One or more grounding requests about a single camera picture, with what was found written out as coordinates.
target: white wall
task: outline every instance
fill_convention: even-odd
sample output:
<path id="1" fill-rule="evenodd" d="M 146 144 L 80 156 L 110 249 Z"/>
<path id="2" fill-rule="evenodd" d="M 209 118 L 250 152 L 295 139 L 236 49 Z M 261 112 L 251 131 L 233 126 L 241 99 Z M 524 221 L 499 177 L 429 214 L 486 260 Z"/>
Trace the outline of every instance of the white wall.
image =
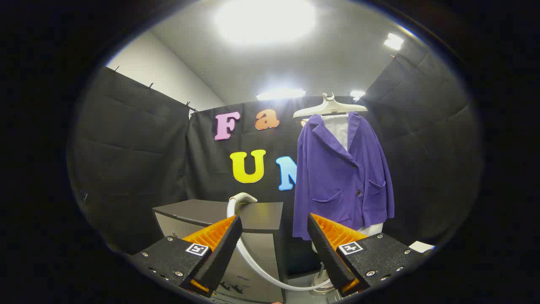
<path id="1" fill-rule="evenodd" d="M 152 89 L 159 91 L 197 111 L 222 107 L 221 99 L 176 55 L 147 31 L 125 46 L 109 61 L 107 67 L 116 69 Z"/>

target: blue letter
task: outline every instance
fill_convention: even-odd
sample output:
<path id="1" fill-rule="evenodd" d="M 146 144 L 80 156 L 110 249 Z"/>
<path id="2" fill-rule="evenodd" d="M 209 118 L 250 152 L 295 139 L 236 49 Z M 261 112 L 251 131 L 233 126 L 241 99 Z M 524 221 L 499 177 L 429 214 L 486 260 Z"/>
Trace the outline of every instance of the blue letter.
<path id="1" fill-rule="evenodd" d="M 291 190 L 293 184 L 289 181 L 289 177 L 296 184 L 296 163 L 290 156 L 279 157 L 275 160 L 275 163 L 281 169 L 281 185 L 279 185 L 278 189 L 281 191 Z"/>

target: yellow letter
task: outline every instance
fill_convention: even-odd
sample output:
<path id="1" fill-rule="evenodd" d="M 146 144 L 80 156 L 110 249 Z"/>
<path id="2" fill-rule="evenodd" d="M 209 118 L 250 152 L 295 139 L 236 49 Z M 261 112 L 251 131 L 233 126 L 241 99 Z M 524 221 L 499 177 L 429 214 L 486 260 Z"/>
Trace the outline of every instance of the yellow letter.
<path id="1" fill-rule="evenodd" d="M 266 154 L 265 150 L 253 150 L 251 155 L 255 158 L 255 172 L 246 174 L 244 159 L 247 156 L 245 152 L 234 152 L 229 157 L 233 160 L 234 178 L 241 183 L 258 182 L 265 174 L 265 164 L 262 156 Z"/>

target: black curtain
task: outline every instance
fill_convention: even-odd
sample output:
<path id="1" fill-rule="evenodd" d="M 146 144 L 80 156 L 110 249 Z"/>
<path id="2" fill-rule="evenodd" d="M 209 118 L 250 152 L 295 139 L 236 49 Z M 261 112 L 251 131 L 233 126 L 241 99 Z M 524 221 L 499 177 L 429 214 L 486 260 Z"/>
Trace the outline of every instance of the black curtain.
<path id="1" fill-rule="evenodd" d="M 476 200 L 481 130 L 473 101 L 441 56 L 412 40 L 403 45 L 358 103 L 380 126 L 394 185 L 396 216 L 384 231 L 435 243 Z"/>
<path id="2" fill-rule="evenodd" d="M 81 97 L 67 150 L 72 187 L 112 249 L 133 254 L 159 240 L 152 207 L 186 198 L 188 123 L 185 105 L 106 67 Z"/>
<path id="3" fill-rule="evenodd" d="M 303 97 L 286 100 L 247 102 L 225 107 L 201 111 L 193 115 L 187 132 L 187 168 L 186 189 L 190 199 L 228 201 L 228 198 L 246 192 L 259 202 L 283 202 L 283 228 L 286 240 L 286 267 L 289 275 L 302 274 L 320 267 L 319 259 L 311 248 L 310 241 L 292 237 L 294 211 L 294 188 L 281 191 L 280 167 L 275 160 L 278 157 L 290 156 L 296 163 L 298 136 L 302 130 L 299 120 L 293 120 L 297 110 L 314 107 L 322 103 L 322 96 Z M 336 96 L 341 103 L 352 103 L 350 97 Z M 279 119 L 275 128 L 258 130 L 255 128 L 258 112 L 274 109 Z M 238 111 L 240 119 L 227 140 L 216 141 L 218 114 Z M 371 112 L 361 112 L 378 133 L 377 121 Z M 251 151 L 263 149 L 264 176 L 256 183 L 241 183 L 234 179 L 230 154 L 243 151 L 246 173 L 255 171 L 255 163 Z"/>

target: ceiling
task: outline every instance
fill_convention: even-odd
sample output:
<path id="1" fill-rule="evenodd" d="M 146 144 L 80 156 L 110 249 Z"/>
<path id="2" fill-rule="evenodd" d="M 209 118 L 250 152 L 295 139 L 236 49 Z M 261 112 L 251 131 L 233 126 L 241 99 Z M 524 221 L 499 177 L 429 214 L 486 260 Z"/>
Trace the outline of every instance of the ceiling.
<path id="1" fill-rule="evenodd" d="M 277 88 L 304 89 L 307 96 L 367 90 L 397 53 L 383 43 L 389 32 L 401 32 L 398 26 L 349 1 L 308 1 L 315 7 L 315 27 L 288 43 L 226 41 L 214 22 L 225 0 L 195 2 L 152 32 L 225 104 L 254 101 L 256 94 Z"/>

